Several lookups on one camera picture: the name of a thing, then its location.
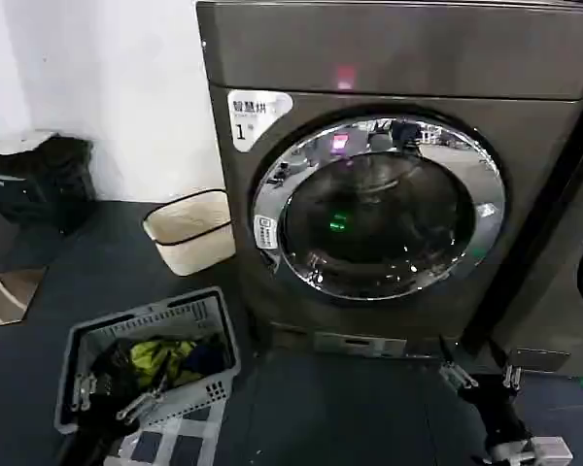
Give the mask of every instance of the white label sticker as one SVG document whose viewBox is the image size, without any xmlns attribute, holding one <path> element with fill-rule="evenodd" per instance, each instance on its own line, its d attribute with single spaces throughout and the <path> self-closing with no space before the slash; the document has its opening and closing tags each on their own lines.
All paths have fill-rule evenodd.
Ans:
<svg viewBox="0 0 583 466">
<path fill-rule="evenodd" d="M 227 96 L 233 146 L 248 152 L 274 122 L 293 107 L 285 92 L 272 90 L 231 90 Z"/>
<path fill-rule="evenodd" d="M 253 224 L 255 242 L 261 250 L 275 250 L 278 248 L 276 239 L 276 220 L 268 216 L 255 216 Z"/>
</svg>

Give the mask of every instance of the front-load washing machine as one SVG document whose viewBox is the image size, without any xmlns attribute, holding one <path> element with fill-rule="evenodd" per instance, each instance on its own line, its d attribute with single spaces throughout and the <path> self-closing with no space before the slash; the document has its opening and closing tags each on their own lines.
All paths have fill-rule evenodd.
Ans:
<svg viewBox="0 0 583 466">
<path fill-rule="evenodd" d="M 257 322 L 366 355 L 458 338 L 583 108 L 583 6 L 197 14 Z"/>
<path fill-rule="evenodd" d="M 573 192 L 558 203 L 562 215 L 493 338 L 525 369 L 583 376 L 583 166 L 570 184 Z"/>
</svg>

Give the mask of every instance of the beige bag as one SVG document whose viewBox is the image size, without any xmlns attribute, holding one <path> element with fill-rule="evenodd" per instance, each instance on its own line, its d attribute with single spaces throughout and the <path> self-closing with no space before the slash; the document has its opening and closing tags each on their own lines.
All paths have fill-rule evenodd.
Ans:
<svg viewBox="0 0 583 466">
<path fill-rule="evenodd" d="M 145 217 L 143 227 L 176 275 L 193 274 L 235 253 L 222 189 L 200 191 L 159 207 Z"/>
</svg>

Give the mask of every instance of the gray plastic basket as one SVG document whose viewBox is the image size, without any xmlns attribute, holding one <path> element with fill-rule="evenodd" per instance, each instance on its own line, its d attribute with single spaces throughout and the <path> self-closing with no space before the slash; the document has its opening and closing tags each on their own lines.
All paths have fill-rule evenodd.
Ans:
<svg viewBox="0 0 583 466">
<path fill-rule="evenodd" d="M 227 369 L 166 391 L 162 403 L 140 419 L 143 426 L 204 408 L 231 393 L 233 378 L 240 372 L 240 358 L 221 290 L 206 288 L 75 325 L 69 333 L 63 361 L 54 416 L 56 429 L 64 434 L 78 429 L 76 413 L 72 411 L 75 380 L 85 377 L 95 358 L 117 338 L 145 340 L 165 336 L 197 340 L 214 334 L 219 334 L 225 345 Z"/>
</svg>

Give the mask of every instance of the sticker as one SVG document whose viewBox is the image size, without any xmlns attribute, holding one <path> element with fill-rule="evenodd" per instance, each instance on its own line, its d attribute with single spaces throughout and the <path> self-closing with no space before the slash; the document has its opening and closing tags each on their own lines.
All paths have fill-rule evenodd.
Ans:
<svg viewBox="0 0 583 466">
<path fill-rule="evenodd" d="M 233 146 L 240 152 L 248 152 L 257 139 L 293 107 L 288 94 L 272 90 L 231 90 L 226 100 Z"/>
<path fill-rule="evenodd" d="M 261 250 L 275 250 L 279 247 L 276 239 L 276 220 L 268 216 L 255 216 L 253 224 L 255 242 Z"/>
<path fill-rule="evenodd" d="M 19 137 L 0 141 L 0 155 L 30 152 L 41 146 L 54 134 L 51 131 L 29 131 Z"/>
</svg>

